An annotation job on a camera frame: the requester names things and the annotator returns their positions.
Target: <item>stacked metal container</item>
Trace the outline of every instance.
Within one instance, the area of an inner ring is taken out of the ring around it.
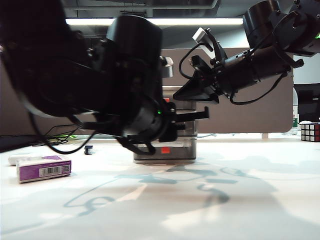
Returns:
[[[163,97],[175,103],[176,113],[192,113],[196,111],[196,103],[190,101],[176,101],[173,99],[173,94],[179,90],[180,86],[164,86]],[[197,149],[197,121],[184,122],[185,130],[178,130],[178,138],[171,142],[152,142],[155,147],[154,155],[138,155],[134,153],[133,159],[136,164],[193,164],[196,160]],[[146,151],[147,147],[143,144],[138,144],[138,147]]]

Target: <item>rubik's cube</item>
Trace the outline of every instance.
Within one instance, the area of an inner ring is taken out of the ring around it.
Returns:
[[[320,142],[320,122],[301,124],[301,140]]]

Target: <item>barcode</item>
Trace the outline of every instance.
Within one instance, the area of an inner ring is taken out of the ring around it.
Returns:
[[[62,166],[62,172],[70,172],[70,165],[63,165]]]
[[[39,168],[39,177],[61,174],[61,166]]]

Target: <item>ceiling light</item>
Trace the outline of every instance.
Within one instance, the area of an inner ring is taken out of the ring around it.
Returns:
[[[211,26],[211,25],[241,25],[242,18],[147,18],[151,23],[158,26]],[[69,18],[65,20],[73,26],[110,26],[112,18]]]

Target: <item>purple box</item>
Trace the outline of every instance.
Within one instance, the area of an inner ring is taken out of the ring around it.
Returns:
[[[27,157],[16,164],[20,183],[52,179],[71,174],[71,160],[65,156]]]

